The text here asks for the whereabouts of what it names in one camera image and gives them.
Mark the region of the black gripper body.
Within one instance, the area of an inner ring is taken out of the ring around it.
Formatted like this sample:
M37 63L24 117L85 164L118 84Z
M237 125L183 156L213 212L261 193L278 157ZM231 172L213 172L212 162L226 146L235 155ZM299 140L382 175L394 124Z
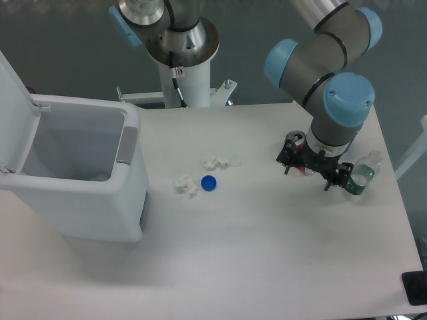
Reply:
M302 148L297 149L295 168L307 167L323 176L323 171L338 163L340 157L341 154L330 155L323 149L316 153L304 142Z

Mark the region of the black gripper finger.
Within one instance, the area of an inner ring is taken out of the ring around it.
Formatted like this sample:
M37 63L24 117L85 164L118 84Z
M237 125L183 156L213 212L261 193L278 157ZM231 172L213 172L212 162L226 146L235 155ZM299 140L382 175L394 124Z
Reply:
M324 170L323 178L326 180L324 190L328 191L331 186L335 185L344 188L349 181L353 168L353 163L343 162L335 163L330 168Z
M284 174L287 175L292 167L295 167L297 146L291 139L284 141L284 146L276 158L284 168Z

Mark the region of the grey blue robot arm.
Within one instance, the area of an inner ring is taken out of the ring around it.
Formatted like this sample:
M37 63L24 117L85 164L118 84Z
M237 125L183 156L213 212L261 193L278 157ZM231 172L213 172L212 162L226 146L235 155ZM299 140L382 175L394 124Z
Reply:
M157 63L169 108L211 107L210 62L220 42L201 12L203 1L118 1L109 9L116 29L131 46L145 45ZM306 133L286 137L278 162L286 169L319 173L327 186L346 187L352 163L340 157L363 126L375 100L367 78L345 72L382 36L379 16L347 1L294 1L313 30L307 44L277 43L264 73L311 116Z

